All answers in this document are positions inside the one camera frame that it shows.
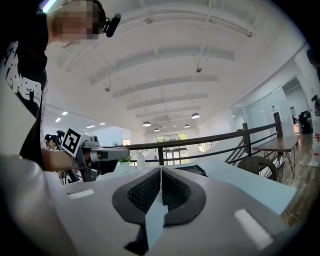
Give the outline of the green potted plant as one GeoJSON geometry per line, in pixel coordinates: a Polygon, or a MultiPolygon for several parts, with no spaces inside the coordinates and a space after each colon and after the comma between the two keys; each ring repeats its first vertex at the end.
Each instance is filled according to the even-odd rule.
{"type": "Polygon", "coordinates": [[[123,166],[123,167],[128,167],[130,165],[131,159],[132,159],[132,157],[130,155],[127,157],[121,158],[118,160],[119,165],[123,166]]]}

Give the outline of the black and white printed shirt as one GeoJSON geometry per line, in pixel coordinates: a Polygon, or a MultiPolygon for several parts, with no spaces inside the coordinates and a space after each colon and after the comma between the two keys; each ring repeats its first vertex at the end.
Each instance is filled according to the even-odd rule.
{"type": "Polygon", "coordinates": [[[41,168],[48,41],[47,15],[37,0],[0,7],[0,85],[8,85],[35,118],[19,154],[41,168]]]}

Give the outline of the black box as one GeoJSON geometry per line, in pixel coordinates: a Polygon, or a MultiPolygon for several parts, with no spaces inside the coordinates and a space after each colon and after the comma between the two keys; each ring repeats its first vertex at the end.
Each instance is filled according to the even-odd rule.
{"type": "Polygon", "coordinates": [[[206,171],[197,164],[191,166],[176,167],[176,169],[207,177],[206,171]]]}

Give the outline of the dark wicker chair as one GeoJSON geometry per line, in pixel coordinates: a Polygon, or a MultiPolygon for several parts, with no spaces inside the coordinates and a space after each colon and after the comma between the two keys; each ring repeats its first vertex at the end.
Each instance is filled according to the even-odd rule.
{"type": "Polygon", "coordinates": [[[260,171],[262,171],[264,168],[267,168],[271,171],[271,179],[276,182],[278,181],[276,165],[271,160],[262,156],[248,156],[242,159],[238,163],[237,167],[256,175],[259,175],[260,171]]]}

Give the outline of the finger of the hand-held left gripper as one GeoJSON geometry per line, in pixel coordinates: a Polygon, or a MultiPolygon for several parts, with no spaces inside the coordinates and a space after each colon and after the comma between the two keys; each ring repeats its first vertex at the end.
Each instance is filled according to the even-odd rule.
{"type": "Polygon", "coordinates": [[[130,150],[125,147],[103,147],[99,153],[99,174],[112,173],[120,159],[130,155],[130,150]]]}

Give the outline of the white bottle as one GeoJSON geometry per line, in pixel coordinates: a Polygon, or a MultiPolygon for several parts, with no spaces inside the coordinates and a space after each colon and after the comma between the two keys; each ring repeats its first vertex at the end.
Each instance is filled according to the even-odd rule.
{"type": "Polygon", "coordinates": [[[136,162],[137,162],[137,170],[144,171],[146,168],[146,162],[142,152],[138,152],[136,162]]]}

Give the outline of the light blue table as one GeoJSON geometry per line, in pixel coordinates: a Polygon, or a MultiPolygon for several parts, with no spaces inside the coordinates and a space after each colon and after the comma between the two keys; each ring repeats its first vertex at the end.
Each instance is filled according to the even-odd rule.
{"type": "Polygon", "coordinates": [[[234,211],[247,209],[258,216],[271,211],[281,215],[293,200],[296,189],[265,177],[250,173],[219,160],[201,160],[198,164],[206,176],[167,168],[186,179],[198,183],[206,193],[203,213],[210,217],[231,217],[234,211]]]}

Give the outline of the black metal railing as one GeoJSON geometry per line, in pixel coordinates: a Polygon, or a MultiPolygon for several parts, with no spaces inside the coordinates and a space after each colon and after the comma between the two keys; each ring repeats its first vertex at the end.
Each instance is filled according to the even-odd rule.
{"type": "Polygon", "coordinates": [[[142,153],[146,150],[157,150],[157,156],[155,159],[147,160],[148,163],[159,163],[159,165],[164,165],[166,162],[175,162],[175,161],[182,161],[182,160],[191,160],[191,159],[198,159],[198,158],[205,158],[211,157],[216,155],[221,155],[224,153],[230,153],[227,157],[225,162],[227,164],[234,164],[237,163],[247,157],[251,157],[259,153],[261,150],[256,149],[254,152],[252,146],[262,142],[266,139],[269,139],[273,136],[277,136],[279,138],[283,137],[282,131],[282,124],[280,114],[278,112],[273,114],[274,123],[256,127],[256,128],[243,128],[240,131],[230,132],[230,133],[223,133],[218,135],[212,136],[205,136],[205,137],[198,137],[198,138],[190,138],[185,140],[176,140],[176,141],[165,141],[165,142],[154,142],[154,143],[143,143],[143,144],[132,144],[132,145],[125,145],[124,147],[129,149],[131,152],[137,151],[142,153]],[[251,141],[250,135],[259,133],[265,130],[269,130],[275,128],[276,132],[269,136],[265,136],[259,140],[251,141]],[[213,142],[221,142],[226,141],[234,138],[240,138],[240,142],[237,146],[228,147],[223,150],[218,150],[215,152],[207,152],[198,155],[189,155],[189,156],[179,156],[179,157],[164,157],[164,153],[168,148],[177,148],[179,150],[182,149],[183,146],[190,146],[190,145],[199,145],[199,144],[208,144],[213,142]]]}

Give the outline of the glass entrance doors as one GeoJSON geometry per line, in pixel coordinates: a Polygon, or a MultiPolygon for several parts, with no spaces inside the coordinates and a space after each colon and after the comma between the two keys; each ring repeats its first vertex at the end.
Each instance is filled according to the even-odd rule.
{"type": "MultiPolygon", "coordinates": [[[[186,140],[187,136],[185,133],[170,134],[170,135],[159,135],[156,136],[156,142],[172,142],[172,141],[182,141],[186,140]]],[[[189,159],[178,159],[188,157],[188,146],[173,146],[163,148],[163,158],[165,159],[165,165],[180,165],[189,163],[189,159]]]]}

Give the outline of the person's left forearm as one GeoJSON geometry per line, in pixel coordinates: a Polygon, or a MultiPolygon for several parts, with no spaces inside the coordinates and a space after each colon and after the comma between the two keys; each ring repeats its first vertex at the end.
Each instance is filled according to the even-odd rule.
{"type": "Polygon", "coordinates": [[[63,150],[52,151],[42,148],[41,156],[46,172],[72,170],[75,167],[73,158],[63,150]]]}

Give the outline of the wooden side table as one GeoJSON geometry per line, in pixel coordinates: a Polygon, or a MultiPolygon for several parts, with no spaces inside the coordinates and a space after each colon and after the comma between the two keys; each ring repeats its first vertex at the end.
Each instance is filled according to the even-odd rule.
{"type": "Polygon", "coordinates": [[[287,163],[291,169],[292,177],[296,174],[296,146],[300,135],[273,138],[268,142],[253,147],[254,151],[270,152],[277,155],[278,181],[281,183],[284,173],[284,165],[287,163]]]}

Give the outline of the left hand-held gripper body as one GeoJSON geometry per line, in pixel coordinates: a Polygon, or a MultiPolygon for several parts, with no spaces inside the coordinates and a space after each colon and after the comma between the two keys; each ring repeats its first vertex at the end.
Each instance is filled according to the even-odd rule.
{"type": "Polygon", "coordinates": [[[77,128],[69,128],[61,143],[61,148],[72,157],[72,161],[81,173],[83,182],[92,182],[97,178],[97,171],[90,167],[90,152],[100,146],[96,136],[77,128]]]}

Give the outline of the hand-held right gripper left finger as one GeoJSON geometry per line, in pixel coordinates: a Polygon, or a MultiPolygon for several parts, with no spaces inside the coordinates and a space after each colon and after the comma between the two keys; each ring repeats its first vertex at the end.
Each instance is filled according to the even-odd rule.
{"type": "Polygon", "coordinates": [[[154,256],[146,217],[161,188],[159,168],[69,185],[52,173],[45,179],[78,256],[154,256]]]}

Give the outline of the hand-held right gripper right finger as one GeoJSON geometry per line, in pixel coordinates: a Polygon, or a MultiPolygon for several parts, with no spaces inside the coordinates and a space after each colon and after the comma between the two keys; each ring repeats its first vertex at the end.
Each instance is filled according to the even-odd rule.
{"type": "Polygon", "coordinates": [[[235,185],[179,169],[161,171],[203,189],[187,202],[205,204],[190,222],[164,227],[149,256],[258,256],[288,229],[277,213],[235,185]]]}

